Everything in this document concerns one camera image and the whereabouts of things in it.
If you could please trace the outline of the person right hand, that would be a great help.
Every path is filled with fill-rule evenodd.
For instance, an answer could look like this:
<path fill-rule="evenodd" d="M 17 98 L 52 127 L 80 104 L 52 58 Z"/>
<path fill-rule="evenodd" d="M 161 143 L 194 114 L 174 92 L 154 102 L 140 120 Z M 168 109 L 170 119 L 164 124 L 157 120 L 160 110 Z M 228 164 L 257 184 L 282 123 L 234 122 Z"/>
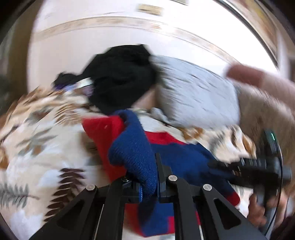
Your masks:
<path fill-rule="evenodd" d="M 260 206 L 257 202 L 256 194 L 252 194 L 249 198 L 249 213 L 247 215 L 247 219 L 251 222 L 255 227 L 265 226 L 267 220 L 265 217 L 265 208 Z"/>

